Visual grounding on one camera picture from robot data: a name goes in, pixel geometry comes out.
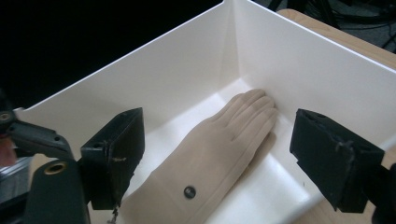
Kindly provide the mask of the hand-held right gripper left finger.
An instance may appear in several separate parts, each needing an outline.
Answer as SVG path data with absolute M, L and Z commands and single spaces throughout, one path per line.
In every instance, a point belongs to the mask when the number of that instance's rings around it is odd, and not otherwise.
M 143 108 L 119 113 L 80 151 L 84 188 L 92 208 L 120 206 L 145 151 Z

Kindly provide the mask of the plain beige glove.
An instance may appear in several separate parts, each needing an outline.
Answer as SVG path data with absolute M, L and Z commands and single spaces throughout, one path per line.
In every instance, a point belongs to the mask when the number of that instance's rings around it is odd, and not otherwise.
M 273 148 L 276 142 L 276 135 L 273 132 L 269 132 L 268 135 L 264 138 L 256 152 L 254 153 L 252 159 L 247 165 L 244 172 L 239 176 L 236 182 L 233 184 L 231 189 L 227 192 L 227 195 L 230 195 L 238 186 L 240 186 L 262 163 L 265 157 L 268 155 L 269 151 Z

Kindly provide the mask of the white storage box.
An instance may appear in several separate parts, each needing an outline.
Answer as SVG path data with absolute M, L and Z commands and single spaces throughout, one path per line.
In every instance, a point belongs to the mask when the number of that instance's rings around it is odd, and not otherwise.
M 79 150 L 115 115 L 141 108 L 146 150 L 137 188 L 195 125 L 251 89 L 276 103 L 275 141 L 207 224 L 289 223 L 320 200 L 290 153 L 298 109 L 383 149 L 396 146 L 396 70 L 250 0 L 223 0 L 19 117 Z

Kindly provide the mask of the beige glove with dark button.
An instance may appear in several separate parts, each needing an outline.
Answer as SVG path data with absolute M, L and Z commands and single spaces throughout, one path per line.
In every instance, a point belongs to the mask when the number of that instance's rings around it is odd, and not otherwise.
M 124 200 L 125 224 L 203 224 L 244 173 L 276 115 L 263 90 L 236 95 L 195 126 Z

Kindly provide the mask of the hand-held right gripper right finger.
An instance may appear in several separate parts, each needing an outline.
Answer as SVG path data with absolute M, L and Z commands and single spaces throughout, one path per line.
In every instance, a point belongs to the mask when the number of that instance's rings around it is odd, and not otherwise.
M 343 125 L 305 109 L 296 112 L 290 153 L 332 207 L 346 213 L 364 211 L 363 185 L 385 155 Z

